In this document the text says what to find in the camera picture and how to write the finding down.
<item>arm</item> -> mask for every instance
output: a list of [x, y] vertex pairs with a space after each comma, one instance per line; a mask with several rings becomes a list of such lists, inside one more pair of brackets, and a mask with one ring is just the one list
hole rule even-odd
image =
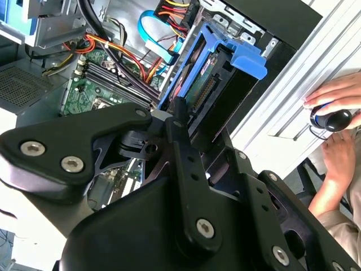
[[355, 172], [355, 142], [348, 131], [333, 134], [322, 144], [327, 175], [309, 210], [315, 216], [338, 210]]
[[[306, 98], [304, 106], [314, 108], [322, 104], [325, 107], [317, 111], [317, 115], [326, 115], [341, 109], [361, 108], [361, 72], [340, 77], [326, 83]], [[354, 116], [348, 129], [361, 125], [361, 114]]]

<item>screw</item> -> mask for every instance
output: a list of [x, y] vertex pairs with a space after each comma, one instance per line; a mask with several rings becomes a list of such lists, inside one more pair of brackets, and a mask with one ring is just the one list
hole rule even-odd
[[333, 261], [332, 265], [336, 271], [344, 271], [344, 269], [337, 262]]
[[61, 167], [70, 173], [78, 173], [83, 170], [84, 162], [76, 156], [67, 156], [61, 161]]
[[275, 182], [277, 181], [277, 177], [276, 177], [276, 175], [274, 175], [273, 173], [269, 173], [268, 176], [270, 176], [270, 178], [271, 178], [272, 180], [274, 180]]
[[136, 110], [136, 112], [139, 116], [145, 117], [147, 114], [145, 114], [142, 110]]
[[273, 255], [275, 256], [275, 258], [277, 259], [277, 261], [283, 265], [283, 266], [287, 266], [289, 265], [289, 258], [286, 254], [286, 252], [284, 252], [284, 250], [278, 246], [273, 246], [272, 248], [272, 252]]
[[20, 150], [27, 156], [40, 156], [45, 152], [45, 146], [36, 141], [28, 141], [21, 144]]
[[179, 121], [173, 121], [173, 123], [178, 127], [183, 127], [183, 125]]
[[238, 155], [244, 160], [247, 159], [247, 156], [241, 151], [238, 152]]
[[197, 230], [207, 239], [210, 239], [214, 236], [214, 228], [212, 224], [206, 219], [198, 219]]

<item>ventilation grille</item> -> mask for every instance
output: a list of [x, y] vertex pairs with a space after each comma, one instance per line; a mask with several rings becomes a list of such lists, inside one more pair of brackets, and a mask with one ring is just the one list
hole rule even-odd
[[52, 84], [18, 67], [0, 71], [0, 99], [22, 107], [51, 89]]

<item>hand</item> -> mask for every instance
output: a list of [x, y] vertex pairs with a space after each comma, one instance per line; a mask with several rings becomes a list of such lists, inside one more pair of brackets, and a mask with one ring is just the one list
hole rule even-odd
[[327, 180], [341, 189], [350, 185], [356, 166], [355, 140], [347, 130], [332, 134], [322, 144]]
[[[361, 72], [340, 77], [320, 87], [306, 98], [304, 106], [314, 108], [322, 104], [325, 107], [317, 111], [317, 115], [323, 116], [341, 109], [361, 108]], [[361, 125], [361, 114], [353, 117], [348, 129]]]

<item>computer mouse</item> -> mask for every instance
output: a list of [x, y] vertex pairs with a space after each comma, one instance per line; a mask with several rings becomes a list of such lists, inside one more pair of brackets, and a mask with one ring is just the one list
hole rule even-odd
[[324, 116], [318, 116], [317, 111], [326, 105], [317, 106], [311, 111], [310, 119], [313, 126], [329, 132], [339, 132], [346, 129], [352, 120], [351, 112], [349, 110], [339, 110]]

